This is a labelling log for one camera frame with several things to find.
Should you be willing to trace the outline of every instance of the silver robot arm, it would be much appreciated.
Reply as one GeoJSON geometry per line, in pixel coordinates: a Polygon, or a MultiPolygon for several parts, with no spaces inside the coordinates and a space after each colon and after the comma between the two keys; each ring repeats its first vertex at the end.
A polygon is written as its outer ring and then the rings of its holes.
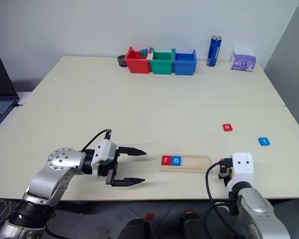
{"type": "Polygon", "coordinates": [[[239,213],[249,239],[290,239],[271,203],[255,189],[251,153],[234,153],[232,158],[220,162],[219,178],[224,179],[229,198],[236,201],[229,210],[233,214],[239,213]]]}
{"type": "Polygon", "coordinates": [[[135,148],[117,147],[110,141],[110,133],[94,150],[61,148],[51,153],[44,168],[29,184],[10,219],[0,229],[0,239],[41,238],[46,222],[54,215],[54,207],[74,175],[93,174],[95,178],[107,176],[106,184],[114,187],[143,182],[144,179],[140,178],[115,179],[120,153],[146,155],[135,148]]]}

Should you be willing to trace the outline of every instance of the soda can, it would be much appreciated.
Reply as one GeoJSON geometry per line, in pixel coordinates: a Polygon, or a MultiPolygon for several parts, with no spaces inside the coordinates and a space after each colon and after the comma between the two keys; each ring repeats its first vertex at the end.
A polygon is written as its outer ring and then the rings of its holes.
{"type": "Polygon", "coordinates": [[[215,66],[216,65],[218,52],[219,52],[219,48],[220,48],[220,43],[221,43],[221,36],[212,36],[211,37],[208,58],[207,58],[207,62],[206,62],[207,66],[215,66]]]}

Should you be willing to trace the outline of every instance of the purple tissue box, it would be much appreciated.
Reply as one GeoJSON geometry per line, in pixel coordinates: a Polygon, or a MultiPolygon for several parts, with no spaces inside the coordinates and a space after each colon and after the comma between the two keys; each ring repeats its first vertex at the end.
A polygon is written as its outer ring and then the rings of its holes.
{"type": "Polygon", "coordinates": [[[230,61],[232,70],[253,71],[255,64],[256,56],[252,50],[248,48],[235,47],[234,54],[230,61]]]}

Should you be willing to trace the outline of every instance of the white table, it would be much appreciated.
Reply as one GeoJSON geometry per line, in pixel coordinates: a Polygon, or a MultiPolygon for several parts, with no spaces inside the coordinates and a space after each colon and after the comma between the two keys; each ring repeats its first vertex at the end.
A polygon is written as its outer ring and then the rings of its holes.
{"type": "MultiPolygon", "coordinates": [[[[63,200],[206,199],[205,174],[160,172],[161,156],[203,154],[216,162],[234,152],[252,152],[256,186],[264,197],[299,197],[299,126],[284,106],[27,103],[0,135],[0,198],[21,198],[52,151],[80,150],[109,127],[113,142],[148,153],[120,156],[118,178],[146,181],[115,188],[105,185],[105,178],[75,176],[63,200]],[[224,123],[233,131],[224,132],[224,123]],[[267,137],[271,146],[260,146],[259,137],[267,137]]],[[[213,197],[227,197],[217,170],[210,187],[213,197]]]]}
{"type": "Polygon", "coordinates": [[[116,58],[63,57],[27,102],[99,105],[284,106],[257,63],[253,72],[198,61],[193,76],[131,74],[116,58]]]}
{"type": "MultiPolygon", "coordinates": [[[[17,92],[19,96],[19,104],[23,105],[26,101],[26,98],[29,97],[31,92],[17,92]]],[[[3,132],[6,124],[12,119],[12,117],[20,110],[20,107],[13,107],[13,109],[10,111],[10,113],[3,119],[3,121],[0,123],[0,134],[3,132]]]]}

